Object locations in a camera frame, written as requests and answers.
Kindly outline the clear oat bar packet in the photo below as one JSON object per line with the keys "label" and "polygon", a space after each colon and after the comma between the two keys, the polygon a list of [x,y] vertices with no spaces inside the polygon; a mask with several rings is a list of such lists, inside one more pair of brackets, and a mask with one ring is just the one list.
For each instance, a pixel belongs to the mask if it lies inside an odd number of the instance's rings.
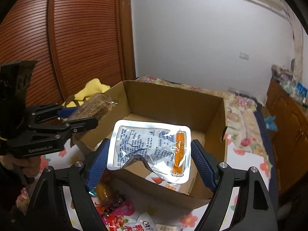
{"label": "clear oat bar packet", "polygon": [[86,100],[83,105],[76,108],[68,121],[80,120],[84,118],[94,117],[98,121],[104,119],[111,110],[118,105],[116,100],[113,100],[105,93],[96,93]]}

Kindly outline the pink braised egg packet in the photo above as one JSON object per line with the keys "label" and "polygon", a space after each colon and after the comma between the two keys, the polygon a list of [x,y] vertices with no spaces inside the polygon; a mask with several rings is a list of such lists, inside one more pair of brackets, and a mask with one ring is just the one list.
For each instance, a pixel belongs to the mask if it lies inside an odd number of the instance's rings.
{"label": "pink braised egg packet", "polygon": [[98,203],[95,207],[101,218],[115,216],[131,216],[135,213],[135,208],[124,194],[120,194],[117,190],[104,182],[99,182],[95,187]]}

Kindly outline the silver orange snack pouch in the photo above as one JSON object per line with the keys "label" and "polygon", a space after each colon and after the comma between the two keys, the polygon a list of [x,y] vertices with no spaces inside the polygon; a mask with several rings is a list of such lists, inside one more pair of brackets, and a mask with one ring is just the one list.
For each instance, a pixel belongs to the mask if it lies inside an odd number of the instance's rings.
{"label": "silver orange snack pouch", "polygon": [[141,161],[173,184],[185,184],[191,170],[191,130],[187,126],[118,120],[111,134],[107,168],[124,169]]}

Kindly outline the orange chicken feet snack bag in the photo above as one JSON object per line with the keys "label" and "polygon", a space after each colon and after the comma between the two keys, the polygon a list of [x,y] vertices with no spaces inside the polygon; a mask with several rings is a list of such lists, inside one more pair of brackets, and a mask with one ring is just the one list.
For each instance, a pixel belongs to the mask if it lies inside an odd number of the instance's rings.
{"label": "orange chicken feet snack bag", "polygon": [[181,184],[173,184],[171,182],[168,182],[164,179],[162,179],[161,177],[159,177],[158,175],[156,175],[155,173],[151,173],[149,174],[146,178],[146,180],[153,182],[159,186],[171,189],[173,191],[179,191],[181,188]]}

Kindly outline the red duck gizzard snack bag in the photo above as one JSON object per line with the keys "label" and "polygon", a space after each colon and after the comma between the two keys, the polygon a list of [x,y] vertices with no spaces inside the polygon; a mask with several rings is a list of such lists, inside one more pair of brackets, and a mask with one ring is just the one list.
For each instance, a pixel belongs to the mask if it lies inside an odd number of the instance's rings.
{"label": "red duck gizzard snack bag", "polygon": [[124,215],[107,215],[103,223],[108,230],[123,231],[155,231],[156,224],[147,212],[142,213],[137,219],[127,218]]}

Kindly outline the floral white mattress cover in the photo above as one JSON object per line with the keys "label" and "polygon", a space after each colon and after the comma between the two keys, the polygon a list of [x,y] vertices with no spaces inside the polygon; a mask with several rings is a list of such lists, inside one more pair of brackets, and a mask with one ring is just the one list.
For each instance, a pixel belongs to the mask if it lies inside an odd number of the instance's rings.
{"label": "floral white mattress cover", "polygon": [[[195,227],[199,223],[200,218],[209,205],[209,203],[207,203],[196,209],[189,210],[188,208],[184,208],[175,204],[162,202],[155,197],[151,197],[146,193],[142,193],[141,191],[129,186],[121,179],[114,178],[111,184],[112,186],[117,187],[118,192],[120,194],[124,194],[135,208],[135,213],[133,215],[125,217],[137,219],[142,213],[147,212],[155,224],[176,226],[178,227],[178,230],[195,230]],[[65,186],[63,191],[68,215],[74,230],[83,230],[81,224],[79,223],[69,188]],[[89,194],[95,205],[95,202],[98,203],[98,199],[92,196],[93,191],[94,188],[90,190]],[[220,230],[228,230],[235,210],[235,205],[238,200],[238,194],[239,188],[233,188],[229,206]],[[26,229],[30,230],[27,219]]]}

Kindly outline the floral bed quilt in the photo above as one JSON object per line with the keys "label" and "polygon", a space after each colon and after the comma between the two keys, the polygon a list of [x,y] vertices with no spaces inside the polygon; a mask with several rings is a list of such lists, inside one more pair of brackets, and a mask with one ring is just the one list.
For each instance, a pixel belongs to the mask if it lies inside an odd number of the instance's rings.
{"label": "floral bed quilt", "polygon": [[151,76],[140,76],[136,80],[197,91],[223,98],[227,119],[225,137],[235,144],[236,154],[253,153],[263,157],[260,170],[265,173],[267,178],[271,178],[271,173],[274,171],[273,150],[260,103],[246,95],[176,84]]}

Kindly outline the cream nougat candy packet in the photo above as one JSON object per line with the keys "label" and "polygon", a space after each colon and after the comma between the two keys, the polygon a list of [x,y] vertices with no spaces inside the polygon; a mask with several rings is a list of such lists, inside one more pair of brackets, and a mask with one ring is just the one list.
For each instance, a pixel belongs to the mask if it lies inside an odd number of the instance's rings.
{"label": "cream nougat candy packet", "polygon": [[163,224],[156,224],[157,231],[178,231],[178,227]]}

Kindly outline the brown louvered wardrobe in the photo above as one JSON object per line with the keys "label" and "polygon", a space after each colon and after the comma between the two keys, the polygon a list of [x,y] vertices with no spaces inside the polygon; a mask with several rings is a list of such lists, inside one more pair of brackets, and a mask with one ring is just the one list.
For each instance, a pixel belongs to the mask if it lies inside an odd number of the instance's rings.
{"label": "brown louvered wardrobe", "polygon": [[26,104],[135,79],[128,0],[1,0],[1,62],[34,60]]}

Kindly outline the wooden sideboard cabinet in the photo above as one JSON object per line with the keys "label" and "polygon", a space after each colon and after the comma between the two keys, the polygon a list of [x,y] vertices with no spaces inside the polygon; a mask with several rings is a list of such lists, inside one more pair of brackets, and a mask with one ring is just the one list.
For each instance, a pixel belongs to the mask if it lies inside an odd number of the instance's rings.
{"label": "wooden sideboard cabinet", "polygon": [[266,108],[277,125],[272,146],[283,194],[307,173],[307,110],[274,80],[269,83]]}

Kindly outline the stack of folded clothes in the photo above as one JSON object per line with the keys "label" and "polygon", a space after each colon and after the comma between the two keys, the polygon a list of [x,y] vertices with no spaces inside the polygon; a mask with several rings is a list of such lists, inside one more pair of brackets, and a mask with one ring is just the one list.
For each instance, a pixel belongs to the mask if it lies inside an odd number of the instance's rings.
{"label": "stack of folded clothes", "polygon": [[287,68],[273,64],[271,66],[272,79],[276,82],[292,80],[293,73]]}

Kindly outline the beige curtain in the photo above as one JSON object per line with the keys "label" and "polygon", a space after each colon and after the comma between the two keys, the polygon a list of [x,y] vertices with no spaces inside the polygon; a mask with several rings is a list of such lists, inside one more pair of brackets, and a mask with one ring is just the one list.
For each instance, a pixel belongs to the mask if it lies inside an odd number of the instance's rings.
{"label": "beige curtain", "polygon": [[295,64],[293,68],[293,80],[302,82],[303,75],[303,27],[295,13],[289,9],[290,24],[293,32],[295,47]]}

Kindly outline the white wall switch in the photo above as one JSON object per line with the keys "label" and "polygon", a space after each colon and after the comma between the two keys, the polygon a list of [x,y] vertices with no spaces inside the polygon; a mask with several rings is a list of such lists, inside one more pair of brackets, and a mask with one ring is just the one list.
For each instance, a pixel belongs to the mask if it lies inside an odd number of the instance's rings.
{"label": "white wall switch", "polygon": [[245,60],[249,60],[249,55],[244,53],[244,52],[240,52],[239,53],[239,58],[240,59],[245,59]]}

